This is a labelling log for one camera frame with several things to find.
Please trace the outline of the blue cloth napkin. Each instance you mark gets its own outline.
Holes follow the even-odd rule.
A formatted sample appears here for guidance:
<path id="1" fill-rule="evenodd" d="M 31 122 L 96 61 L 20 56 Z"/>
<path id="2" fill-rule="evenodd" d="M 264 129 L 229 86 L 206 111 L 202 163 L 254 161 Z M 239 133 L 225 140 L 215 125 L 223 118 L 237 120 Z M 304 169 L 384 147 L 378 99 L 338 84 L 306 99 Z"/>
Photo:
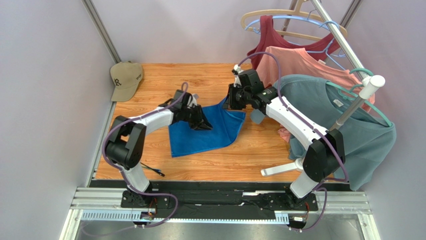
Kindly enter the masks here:
<path id="1" fill-rule="evenodd" d="M 225 148 L 237 139 L 246 119 L 243 111 L 222 108 L 225 101 L 203 107 L 212 130 L 193 130 L 184 121 L 168 127 L 171 156 L 173 158 Z"/>

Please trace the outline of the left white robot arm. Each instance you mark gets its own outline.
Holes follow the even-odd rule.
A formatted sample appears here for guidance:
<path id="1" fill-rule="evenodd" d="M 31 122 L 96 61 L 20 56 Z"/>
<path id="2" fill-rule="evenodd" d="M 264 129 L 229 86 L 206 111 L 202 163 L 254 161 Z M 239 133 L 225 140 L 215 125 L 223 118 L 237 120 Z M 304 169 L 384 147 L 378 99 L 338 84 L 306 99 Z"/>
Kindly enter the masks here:
<path id="1" fill-rule="evenodd" d="M 192 96 L 169 99 L 154 110 L 134 118 L 118 116 L 102 144 L 103 159 L 117 169 L 129 191 L 142 196 L 154 196 L 149 192 L 150 181 L 140 161 L 147 135 L 175 123 L 187 122 L 195 131 L 210 131 L 212 124 L 203 109 Z"/>

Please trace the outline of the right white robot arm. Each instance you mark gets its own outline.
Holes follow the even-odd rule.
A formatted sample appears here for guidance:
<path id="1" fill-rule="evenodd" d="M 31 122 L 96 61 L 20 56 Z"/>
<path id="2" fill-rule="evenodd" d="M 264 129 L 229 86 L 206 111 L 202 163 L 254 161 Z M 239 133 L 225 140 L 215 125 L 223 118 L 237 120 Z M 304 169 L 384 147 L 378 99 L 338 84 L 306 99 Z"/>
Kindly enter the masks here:
<path id="1" fill-rule="evenodd" d="M 306 150 L 299 177 L 290 185 L 292 194 L 302 199 L 346 162 L 343 135 L 316 124 L 281 95 L 275 87 L 229 84 L 223 104 L 226 110 L 242 110 L 251 105 L 286 128 Z"/>

